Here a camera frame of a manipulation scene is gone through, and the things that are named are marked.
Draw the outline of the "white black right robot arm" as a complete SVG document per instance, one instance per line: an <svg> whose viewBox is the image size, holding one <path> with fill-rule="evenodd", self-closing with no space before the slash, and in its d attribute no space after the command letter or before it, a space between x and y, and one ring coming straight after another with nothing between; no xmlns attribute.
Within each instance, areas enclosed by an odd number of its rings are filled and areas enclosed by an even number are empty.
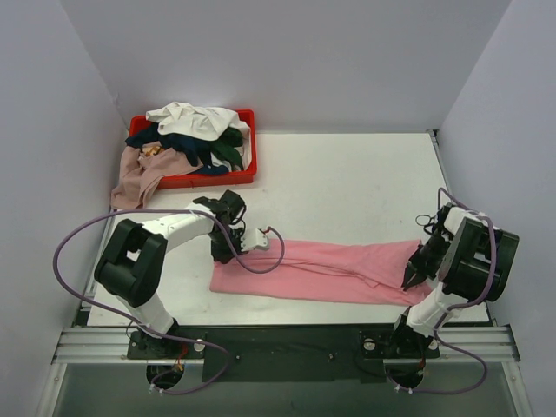
<svg viewBox="0 0 556 417"><path fill-rule="evenodd" d="M408 308L387 335L397 355L428 346L446 321L465 308L502 295L520 238L496 228L487 216L453 203L442 206L423 227L428 241L409 258L401 287L407 291L427 281L437 286Z"/></svg>

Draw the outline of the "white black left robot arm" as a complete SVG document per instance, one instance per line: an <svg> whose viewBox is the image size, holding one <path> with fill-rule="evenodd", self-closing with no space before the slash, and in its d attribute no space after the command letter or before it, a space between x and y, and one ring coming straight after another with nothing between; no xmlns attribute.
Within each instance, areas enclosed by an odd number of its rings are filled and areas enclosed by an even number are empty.
<svg viewBox="0 0 556 417"><path fill-rule="evenodd" d="M245 228L233 227L247 206L238 194L227 190L218 199L199 197L189 208L195 212L145 223L118 222L94 272L96 282L122 302L130 315L154 329L147 344L160 358L173 355L179 345L179 337L172 331L177 322L157 295L166 254L203 235L211 240L211 256L216 262L226 264L234 254L243 253Z"/></svg>

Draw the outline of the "white t shirt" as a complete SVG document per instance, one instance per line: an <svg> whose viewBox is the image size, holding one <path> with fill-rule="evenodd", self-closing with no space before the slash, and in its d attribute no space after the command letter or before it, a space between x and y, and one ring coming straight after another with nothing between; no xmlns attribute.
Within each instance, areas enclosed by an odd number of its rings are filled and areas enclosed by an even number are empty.
<svg viewBox="0 0 556 417"><path fill-rule="evenodd" d="M146 120L158 125L160 135L191 136L214 142L228 129L237 129L248 139L251 128L239 114L222 107L197 107L190 103L172 102L160 109L145 113Z"/></svg>

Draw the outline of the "dark green t shirt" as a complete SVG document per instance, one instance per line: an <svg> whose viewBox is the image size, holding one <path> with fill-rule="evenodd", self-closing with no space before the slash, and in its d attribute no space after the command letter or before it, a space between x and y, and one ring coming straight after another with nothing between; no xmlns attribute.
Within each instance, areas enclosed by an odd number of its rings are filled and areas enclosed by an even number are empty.
<svg viewBox="0 0 556 417"><path fill-rule="evenodd" d="M228 127L209 147L219 161L230 165L231 170L244 170L240 153L243 147L243 136L239 129Z"/></svg>

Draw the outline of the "pink t shirt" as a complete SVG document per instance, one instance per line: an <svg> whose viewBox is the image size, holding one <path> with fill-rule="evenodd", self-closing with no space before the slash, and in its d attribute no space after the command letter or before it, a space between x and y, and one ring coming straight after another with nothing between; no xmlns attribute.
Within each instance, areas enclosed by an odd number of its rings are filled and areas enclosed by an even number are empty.
<svg viewBox="0 0 556 417"><path fill-rule="evenodd" d="M410 255L419 241L338 245L288 240L280 265L263 275L237 260L215 264L214 293L357 304L413 306L432 289L426 283L404 290Z"/></svg>

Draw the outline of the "navy blue t shirt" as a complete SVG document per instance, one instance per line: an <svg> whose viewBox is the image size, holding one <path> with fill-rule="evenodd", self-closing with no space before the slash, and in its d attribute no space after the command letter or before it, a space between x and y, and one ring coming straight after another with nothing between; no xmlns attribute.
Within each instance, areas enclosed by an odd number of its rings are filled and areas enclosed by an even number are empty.
<svg viewBox="0 0 556 417"><path fill-rule="evenodd" d="M130 135L125 143L135 149L141 149L144 145L152 142L159 142L164 150L173 149L178 154L185 156L188 162L199 175L225 175L230 171L227 165L219 165L213 161L216 153L222 150L224 142L220 139L216 141L205 141L193 136L182 134L162 135L158 132L158 124L151 123L147 128Z"/></svg>

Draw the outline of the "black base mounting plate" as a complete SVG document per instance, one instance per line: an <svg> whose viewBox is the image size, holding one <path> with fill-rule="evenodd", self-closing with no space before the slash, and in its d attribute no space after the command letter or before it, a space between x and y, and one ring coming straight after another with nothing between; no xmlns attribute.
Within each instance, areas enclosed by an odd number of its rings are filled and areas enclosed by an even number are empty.
<svg viewBox="0 0 556 417"><path fill-rule="evenodd" d="M202 378L219 382L320 382L358 379L383 382L389 376L421 381L427 361L440 356L426 336L397 331L386 324L204 326L175 325L173 340L141 330L131 333L127 356L147 360L148 377L177 382L184 366L203 362ZM162 365L156 367L155 361Z"/></svg>

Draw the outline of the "beige t shirt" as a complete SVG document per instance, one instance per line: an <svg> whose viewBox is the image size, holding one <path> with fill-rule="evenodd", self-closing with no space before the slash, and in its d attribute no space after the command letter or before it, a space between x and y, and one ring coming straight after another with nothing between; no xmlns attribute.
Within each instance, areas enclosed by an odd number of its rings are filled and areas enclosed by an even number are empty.
<svg viewBox="0 0 556 417"><path fill-rule="evenodd" d="M159 142L141 148L126 146L121 156L119 181L111 191L111 208L146 208L162 178L188 175L199 167L191 165L184 153L164 149Z"/></svg>

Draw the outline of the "red plastic bin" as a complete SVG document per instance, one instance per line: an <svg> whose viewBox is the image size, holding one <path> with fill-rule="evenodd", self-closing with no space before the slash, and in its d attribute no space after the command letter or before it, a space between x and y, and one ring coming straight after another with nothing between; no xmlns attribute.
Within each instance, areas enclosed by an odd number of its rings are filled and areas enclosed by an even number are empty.
<svg viewBox="0 0 556 417"><path fill-rule="evenodd" d="M251 109L242 109L235 111L239 117L250 128L251 133L248 139L243 138L243 147L240 151L244 170L231 170L227 162L221 162L216 157L213 161L217 166L227 165L230 171L225 175L199 175L195 172L188 175L166 176L159 182L159 189L178 189L178 188L197 188L207 186L236 185L251 183L255 179L257 173L257 154L255 140L255 114ZM146 120L145 115L135 116L131 119L129 125L129 136L134 135L138 131L147 128L151 123Z"/></svg>

